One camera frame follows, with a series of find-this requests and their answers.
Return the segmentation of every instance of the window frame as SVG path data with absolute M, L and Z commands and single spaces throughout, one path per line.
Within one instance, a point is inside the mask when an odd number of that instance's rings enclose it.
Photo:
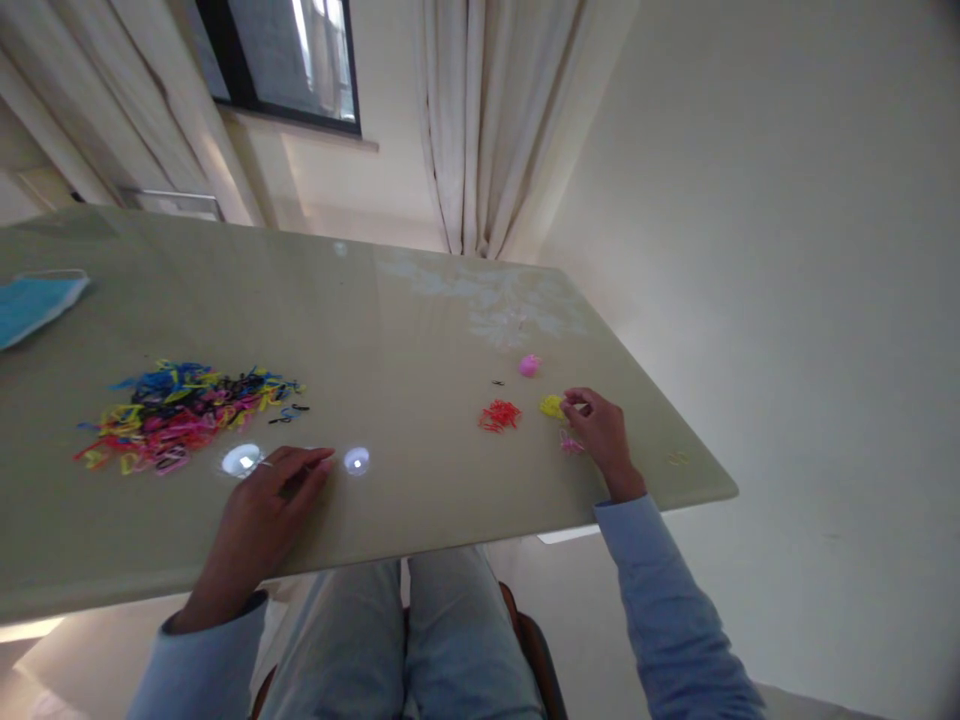
M 326 130 L 345 133 L 352 137 L 362 137 L 360 126 L 360 100 L 357 97 L 357 66 L 353 54 L 353 24 L 350 19 L 350 0 L 340 0 L 343 5 L 343 27 L 346 33 L 347 60 L 350 63 L 350 90 L 353 94 L 354 122 L 330 118 L 324 115 L 289 108 L 276 103 L 265 102 L 257 96 L 253 75 L 247 65 L 247 59 L 240 42 L 233 12 L 229 0 L 195 0 L 203 27 L 210 39 L 213 55 L 223 76 L 223 82 L 230 94 L 229 100 L 213 97 L 218 105 L 238 111 L 250 111 L 280 120 L 292 120 Z

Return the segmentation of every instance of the floor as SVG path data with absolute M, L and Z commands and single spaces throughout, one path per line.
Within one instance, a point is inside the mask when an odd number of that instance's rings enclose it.
M 596 717 L 598 707 L 612 720 L 649 717 L 626 638 L 616 568 L 602 538 L 557 545 L 537 538 L 507 540 L 488 546 L 488 553 L 519 609 L 541 626 L 570 717 Z M 310 581 L 288 580 L 273 588 L 281 612 L 275 642 L 262 647 L 257 676 L 279 658 Z M 119 720 L 146 664 L 156 626 L 182 601 L 161 598 L 81 613 L 46 638 L 0 643 L 0 716 Z M 760 691 L 771 720 L 868 719 L 777 688 L 760 686 Z

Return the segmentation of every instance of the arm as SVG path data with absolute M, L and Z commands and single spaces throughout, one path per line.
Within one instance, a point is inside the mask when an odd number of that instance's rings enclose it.
M 610 490 L 597 521 L 617 564 L 627 631 L 653 718 L 762 718 L 762 700 L 730 652 L 643 476 L 630 461 L 623 411 L 589 388 L 561 405 Z
M 267 605 L 255 591 L 293 547 L 331 455 L 282 447 L 237 485 L 187 604 L 160 628 L 128 718 L 247 716 Z

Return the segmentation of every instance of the table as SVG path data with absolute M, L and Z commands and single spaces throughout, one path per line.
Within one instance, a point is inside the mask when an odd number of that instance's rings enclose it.
M 0 232 L 5 274 L 92 278 L 0 356 L 0 623 L 187 590 L 241 442 L 369 453 L 363 475 L 337 467 L 283 575 L 592 523 L 601 478 L 538 410 L 574 385 L 624 408 L 662 509 L 737 493 L 558 270 L 92 206 Z M 532 379 L 528 353 L 543 359 Z M 262 413 L 165 477 L 74 462 L 92 441 L 77 423 L 162 358 L 266 367 L 305 383 L 311 410 Z M 496 398 L 524 411 L 517 430 L 478 428 Z

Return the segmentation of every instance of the window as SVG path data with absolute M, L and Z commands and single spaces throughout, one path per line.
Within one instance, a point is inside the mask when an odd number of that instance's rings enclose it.
M 188 2 L 221 105 L 360 134 L 349 0 Z

